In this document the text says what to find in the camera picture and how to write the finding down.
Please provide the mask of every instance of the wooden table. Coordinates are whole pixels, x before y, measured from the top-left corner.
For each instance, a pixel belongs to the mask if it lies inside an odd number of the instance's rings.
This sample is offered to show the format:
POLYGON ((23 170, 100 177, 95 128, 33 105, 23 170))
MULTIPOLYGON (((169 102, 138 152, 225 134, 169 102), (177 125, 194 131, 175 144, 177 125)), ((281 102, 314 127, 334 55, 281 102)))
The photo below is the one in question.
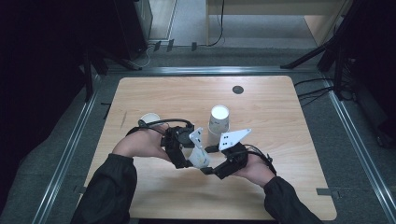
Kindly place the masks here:
MULTIPOLYGON (((324 43, 351 0, 225 0, 224 15, 304 15, 317 45, 324 43)), ((206 44, 209 15, 221 15, 222 0, 206 0, 206 44)))
MULTIPOLYGON (((230 109, 230 131, 251 128, 242 141, 274 159, 278 175, 288 180, 301 201, 319 218, 333 220, 336 211, 318 155, 291 79, 276 77, 127 77, 120 81, 94 154, 86 185, 107 154, 146 113, 162 119, 187 119, 195 128, 207 123, 214 105, 230 109), (233 93, 243 87, 242 94, 233 93)), ((172 127, 182 123, 170 123, 172 127)), ((211 154, 210 166, 225 161, 211 154)), ((223 180, 195 168, 176 169, 156 158, 135 158, 138 182, 131 217, 187 219, 272 219, 264 210, 263 190, 246 179, 223 180)))

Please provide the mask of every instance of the person's left hand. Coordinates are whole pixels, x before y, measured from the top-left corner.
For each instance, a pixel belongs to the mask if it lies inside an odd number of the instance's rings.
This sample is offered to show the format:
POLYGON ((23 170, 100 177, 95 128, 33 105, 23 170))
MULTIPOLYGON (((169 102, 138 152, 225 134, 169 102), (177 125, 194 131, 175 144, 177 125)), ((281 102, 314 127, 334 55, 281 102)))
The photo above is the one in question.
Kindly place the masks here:
MULTIPOLYGON (((165 133, 167 125, 154 127, 160 133, 165 133)), ((113 149, 113 154, 125 157, 157 157, 170 161, 161 147, 162 134, 150 129, 142 129, 120 140, 113 149)))
POLYGON ((275 177, 260 157, 251 154, 247 155, 247 166, 233 173, 233 175, 244 177, 262 188, 275 177))

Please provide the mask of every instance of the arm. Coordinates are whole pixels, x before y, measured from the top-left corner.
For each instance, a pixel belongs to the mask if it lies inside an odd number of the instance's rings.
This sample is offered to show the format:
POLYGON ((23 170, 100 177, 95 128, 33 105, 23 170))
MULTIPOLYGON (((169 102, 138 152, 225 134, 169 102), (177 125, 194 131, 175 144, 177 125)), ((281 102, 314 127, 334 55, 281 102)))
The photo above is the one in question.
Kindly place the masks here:
POLYGON ((109 154, 93 175, 71 223, 128 223, 136 181, 134 159, 109 154))
POLYGON ((264 188, 265 210, 283 224, 322 223, 300 202, 294 187, 286 180, 275 176, 264 162, 255 155, 248 155, 247 166, 233 175, 241 176, 264 188))
MULTIPOLYGON (((156 129, 163 133, 164 126, 156 129)), ((152 130, 132 133, 120 140, 95 172, 71 223, 129 223, 129 208, 136 189, 133 157, 169 161, 161 148, 162 135, 152 130)))

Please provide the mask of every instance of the round hole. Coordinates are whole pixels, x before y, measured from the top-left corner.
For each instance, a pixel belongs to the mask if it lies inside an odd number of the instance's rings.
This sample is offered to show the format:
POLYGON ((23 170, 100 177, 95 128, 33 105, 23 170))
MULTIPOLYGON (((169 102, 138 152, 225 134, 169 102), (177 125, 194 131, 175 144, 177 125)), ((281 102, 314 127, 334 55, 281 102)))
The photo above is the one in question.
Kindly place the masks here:
POLYGON ((244 88, 241 86, 234 86, 233 87, 233 93, 235 94, 241 94, 242 92, 244 92, 244 88))

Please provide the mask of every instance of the black cable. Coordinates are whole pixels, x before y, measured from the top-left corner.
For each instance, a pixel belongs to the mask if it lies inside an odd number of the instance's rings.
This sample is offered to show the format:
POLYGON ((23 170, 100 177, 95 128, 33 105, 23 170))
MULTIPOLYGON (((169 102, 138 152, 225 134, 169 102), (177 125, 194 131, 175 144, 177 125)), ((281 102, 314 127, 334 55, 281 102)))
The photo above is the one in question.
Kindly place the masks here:
POLYGON ((144 124, 146 124, 147 126, 151 126, 151 125, 154 125, 154 124, 167 123, 167 122, 184 122, 184 123, 187 124, 188 127, 192 127, 192 123, 189 122, 189 121, 186 120, 186 119, 160 119, 160 120, 152 121, 152 122, 150 122, 150 123, 144 122, 144 124))
POLYGON ((224 16, 224 0, 222 1, 222 6, 221 6, 221 25, 220 25, 221 30, 220 30, 219 39, 215 43, 207 45, 208 47, 213 47, 213 46, 217 45, 219 43, 219 41, 221 40, 221 38, 222 38, 222 34, 223 34, 223 16, 224 16))
POLYGON ((329 92, 329 91, 325 91, 325 92, 323 92, 321 95, 317 96, 315 99, 313 99, 313 100, 309 101, 308 103, 306 103, 306 104, 304 104, 304 105, 301 105, 301 107, 304 107, 304 106, 306 106, 306 105, 309 105, 309 104, 311 104, 312 102, 316 101, 318 98, 320 98, 320 97, 324 96, 324 95, 325 95, 326 93, 328 93, 328 92, 329 92))
POLYGON ((298 85, 300 85, 300 84, 306 83, 306 82, 320 81, 320 80, 330 80, 330 81, 333 81, 334 79, 333 79, 333 78, 326 78, 326 77, 323 77, 323 78, 313 78, 313 79, 308 79, 308 80, 304 80, 304 81, 297 82, 296 84, 294 84, 294 87, 296 87, 296 86, 298 86, 298 85))
POLYGON ((266 161, 266 162, 269 161, 270 163, 272 163, 273 159, 268 154, 267 154, 267 157, 265 157, 265 155, 262 153, 262 151, 259 150, 257 147, 254 147, 253 145, 249 145, 249 144, 244 144, 243 146, 249 147, 249 148, 247 148, 247 151, 235 152, 235 153, 229 155, 227 158, 231 158, 231 157, 234 157, 235 155, 247 153, 247 154, 256 155, 256 156, 260 157, 263 161, 266 161))
POLYGON ((313 96, 305 96, 304 98, 299 99, 300 101, 309 99, 309 98, 317 98, 320 97, 323 94, 323 92, 320 95, 313 95, 313 96))
POLYGON ((313 93, 317 93, 317 92, 321 92, 321 91, 332 91, 332 87, 325 87, 325 88, 322 88, 322 89, 318 89, 316 91, 310 91, 310 92, 302 93, 302 94, 298 95, 298 97, 300 98, 302 96, 311 95, 313 93))

